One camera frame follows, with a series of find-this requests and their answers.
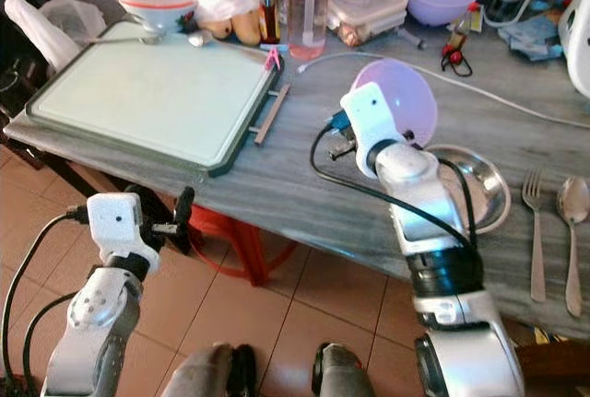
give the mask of tiled floor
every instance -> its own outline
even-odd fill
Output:
[[[3,301],[34,235],[79,202],[81,196],[50,170],[34,171],[0,148]],[[264,239],[269,257],[285,242],[268,233]],[[237,263],[224,242],[208,240],[206,251],[225,266]],[[118,396],[160,395],[187,355],[219,341],[254,347],[261,395],[310,396],[313,355],[326,340],[356,352],[379,397],[422,395],[413,352],[422,329],[408,284],[302,245],[260,288],[176,251],[164,249],[161,255],[160,270],[145,283]],[[41,245],[12,311],[10,358],[16,372],[22,370],[22,339],[31,317],[50,300],[80,288],[98,262],[89,232],[80,225],[60,224]],[[38,378],[64,330],[65,308],[49,312],[33,337],[31,367]]]

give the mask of white cable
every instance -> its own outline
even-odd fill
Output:
[[[328,54],[327,56],[320,56],[317,59],[314,59],[312,61],[310,61],[309,63],[306,64],[302,64],[297,68],[297,73],[301,74],[303,73],[305,70],[308,69],[308,67],[310,67],[311,65],[317,64],[320,61],[323,61],[325,59],[334,59],[340,56],[349,56],[349,55],[356,55],[356,56],[364,56],[367,58],[378,58],[378,59],[385,59],[385,58],[389,58],[389,56],[384,56],[382,54],[377,54],[377,53],[366,53],[366,52],[342,52],[342,53],[334,53],[334,54]],[[527,107],[523,107],[522,105],[517,104],[516,102],[512,102],[511,100],[507,100],[505,98],[502,98],[498,95],[495,95],[489,91],[486,90],[482,90],[481,88],[477,88],[477,87],[473,87],[470,86],[469,84],[465,84],[463,82],[459,82],[459,81],[455,81],[454,79],[451,79],[450,77],[447,76],[443,76],[443,75],[439,75],[438,73],[434,73],[431,72],[430,70],[424,68],[424,67],[420,67],[419,65],[414,65],[411,63],[407,63],[406,61],[401,61],[399,59],[395,59],[396,61],[399,61],[402,64],[405,64],[409,67],[414,68],[415,70],[418,70],[419,72],[425,73],[426,75],[430,75],[433,77],[437,77],[439,79],[441,79],[442,81],[448,82],[449,84],[453,84],[456,85],[458,87],[461,88],[466,88],[467,90],[471,90],[475,93],[478,93],[480,95],[486,96],[490,99],[494,99],[496,101],[498,101],[500,104],[504,104],[508,107],[511,107],[513,109],[522,111],[524,113],[530,114],[531,116],[534,116],[536,118],[539,119],[543,119],[545,121],[549,121],[552,123],[562,123],[564,125],[570,125],[572,127],[578,127],[578,128],[585,128],[585,129],[589,129],[590,130],[590,123],[578,123],[577,121],[568,121],[567,119],[562,119],[562,118],[556,118],[554,116],[549,116],[547,114],[543,114],[543,113],[539,113],[538,111],[534,111],[531,109],[528,109]]]

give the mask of cable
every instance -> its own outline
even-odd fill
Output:
[[[455,165],[454,162],[451,162],[450,160],[443,158],[437,159],[439,159],[440,163],[449,167],[461,183],[461,188],[463,189],[463,195],[465,196],[466,202],[467,223],[469,226],[469,240],[471,241],[471,248],[476,251],[478,249],[478,234],[476,233],[476,220],[473,214],[473,201],[471,200],[471,192],[469,191],[469,187],[467,186],[465,176],[463,175],[463,172],[459,169],[459,167]]]
[[[315,164],[315,149],[317,148],[317,145],[319,144],[320,140],[322,139],[322,137],[325,136],[326,133],[328,133],[330,130],[332,130],[332,126],[327,124],[321,131],[320,133],[318,133],[318,135],[315,137],[315,139],[313,140],[312,143],[312,148],[310,149],[310,164],[313,168],[313,170],[322,178],[325,179],[326,181],[331,181],[333,183],[337,183],[338,185],[342,185],[344,187],[350,188],[352,190],[356,190],[357,192],[361,192],[364,194],[368,194],[369,196],[372,197],[376,197],[377,199],[381,199],[382,201],[385,201],[389,204],[394,204],[397,205],[401,208],[406,209],[407,211],[414,213],[417,216],[422,217],[425,220],[428,220],[429,222],[431,222],[432,224],[436,225],[439,228],[442,228],[444,231],[446,231],[447,233],[449,233],[451,236],[453,236],[455,239],[457,239],[461,245],[466,248],[466,249],[471,249],[471,246],[469,244],[469,241],[466,239],[465,236],[463,236],[461,233],[459,233],[456,229],[454,229],[453,227],[451,227],[449,224],[447,224],[446,222],[443,222],[441,219],[439,219],[436,216],[431,215],[430,213],[427,213],[424,210],[421,210],[417,207],[415,207],[412,204],[407,204],[404,201],[401,201],[399,199],[396,199],[388,194],[385,193],[381,193],[377,190],[374,190],[371,187],[367,187],[365,185],[360,185],[354,181],[347,181],[346,179],[342,179],[337,175],[334,174],[330,174],[327,173],[321,169],[319,169],[317,167],[317,165]]]
[[[12,300],[14,299],[15,293],[17,292],[18,282],[20,278],[25,273],[25,270],[29,266],[30,260],[39,249],[41,242],[45,235],[49,232],[50,229],[53,228],[54,225],[58,224],[62,220],[68,219],[68,215],[61,215],[58,217],[53,218],[50,220],[45,227],[41,230],[37,238],[33,241],[32,245],[30,246],[30,250],[25,257],[25,260],[19,266],[15,277],[12,279],[12,283],[10,284],[10,288],[8,289],[8,294],[6,294],[6,303],[4,306],[4,312],[2,314],[2,359],[4,360],[4,368],[6,372],[6,381],[8,382],[9,387],[15,386],[15,376],[12,372],[12,368],[10,367],[10,356],[8,355],[8,329],[9,321],[10,321],[10,308],[12,307]]]
[[[30,343],[33,338],[33,332],[35,331],[35,327],[37,323],[42,319],[42,317],[53,307],[56,307],[60,303],[63,303],[71,298],[73,298],[77,292],[66,294],[65,296],[61,296],[57,298],[53,302],[48,303],[45,307],[37,313],[37,315],[30,321],[29,328],[27,329],[27,333],[25,335],[25,343],[22,348],[22,368],[23,374],[25,376],[25,380],[27,381],[27,393],[30,397],[37,397],[39,393],[37,392],[37,387],[35,385],[35,380],[33,380],[32,374],[30,373]]]
[[[389,56],[384,56],[382,54],[377,54],[377,53],[366,53],[366,52],[342,52],[342,53],[334,53],[334,54],[328,54],[327,56],[320,56],[319,58],[316,58],[312,61],[310,61],[309,63],[305,63],[300,65],[297,68],[297,73],[303,73],[305,70],[307,70],[310,66],[319,63],[320,61],[324,61],[326,59],[334,59],[340,56],[350,56],[350,55],[356,55],[356,56],[364,56],[367,58],[377,58],[377,59],[387,59],[389,58]],[[418,70],[419,72],[422,72],[426,75],[430,75],[433,77],[436,77],[438,79],[441,79],[444,82],[448,82],[449,84],[453,84],[455,86],[461,87],[461,88],[466,88],[467,90],[471,90],[475,93],[478,93],[482,96],[485,96],[487,98],[496,100],[497,102],[499,102],[500,104],[504,104],[508,107],[511,107],[515,110],[519,110],[522,111],[526,114],[530,114],[531,116],[534,116],[536,118],[542,119],[544,121],[549,121],[551,123],[561,123],[563,125],[570,125],[572,127],[578,127],[578,128],[585,128],[585,129],[590,129],[590,123],[578,123],[577,121],[569,121],[567,119],[562,119],[562,118],[556,118],[554,116],[549,116],[547,114],[543,114],[543,113],[539,113],[538,111],[534,111],[531,109],[528,109],[527,107],[523,107],[522,105],[517,104],[516,102],[512,102],[511,100],[507,100],[505,98],[502,98],[498,95],[495,95],[494,93],[491,93],[489,91],[486,90],[482,90],[481,88],[477,88],[474,86],[470,86],[469,84],[466,84],[464,82],[459,82],[459,81],[455,81],[454,79],[451,79],[450,77],[447,76],[443,76],[443,75],[439,75],[438,73],[434,73],[431,72],[430,70],[428,70],[427,68],[424,67],[420,67],[419,65],[414,65],[412,63],[407,63],[406,61],[401,61],[399,59],[395,59],[396,61],[399,61],[402,64],[405,64],[409,67],[412,67],[415,70]]]

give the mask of kitchen counter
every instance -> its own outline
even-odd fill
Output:
[[[425,51],[393,34],[379,37],[359,50],[440,72],[440,51],[448,32],[407,27],[427,40],[429,47]],[[324,55],[345,50],[341,42],[328,35]],[[470,35],[464,54],[474,75],[460,78],[449,69],[446,76],[548,115],[590,123],[589,103],[574,90],[565,61],[530,63],[509,53],[495,30]],[[23,113],[5,131],[21,142],[158,191],[178,194],[185,185],[191,185],[196,190],[195,201],[207,208],[384,273],[409,277],[387,205],[321,180],[308,163],[312,140],[325,120],[339,110],[340,98],[370,61],[338,57],[298,75],[296,68],[302,63],[287,57],[279,85],[290,82],[291,88],[264,145],[255,146],[249,138],[232,170],[215,179],[53,131]],[[555,195],[568,176],[590,179],[590,130],[543,121],[469,90],[425,77],[439,106],[438,127],[431,144],[454,144],[477,151],[496,164],[511,189],[513,206],[506,222],[479,239],[485,285],[498,308],[520,321],[590,339],[590,224],[586,220],[576,229],[584,311],[581,319],[574,319],[564,301],[569,232],[555,210]],[[336,140],[331,137],[320,145],[318,162],[358,182],[371,183],[357,170],[353,156],[335,163],[326,157],[325,151]],[[543,304],[530,299],[533,215],[520,197],[525,172],[533,167],[544,169],[541,224],[547,302]]]

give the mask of small bottle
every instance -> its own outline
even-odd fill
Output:
[[[452,50],[461,50],[465,41],[467,41],[467,35],[471,30],[471,14],[479,9],[477,3],[471,3],[467,8],[465,14],[457,21],[453,27],[451,38],[446,43]]]
[[[260,35],[264,44],[278,44],[280,29],[277,18],[277,0],[260,0]]]

